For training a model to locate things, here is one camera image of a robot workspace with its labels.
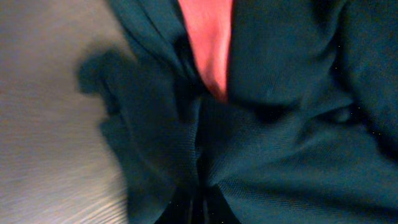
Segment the black polo shirt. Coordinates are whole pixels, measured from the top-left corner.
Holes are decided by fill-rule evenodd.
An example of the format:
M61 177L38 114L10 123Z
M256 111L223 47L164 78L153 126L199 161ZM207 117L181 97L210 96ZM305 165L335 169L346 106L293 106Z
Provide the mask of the black polo shirt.
M397 2L233 1L228 100L178 1L110 1L131 55L82 63L127 222L396 223Z

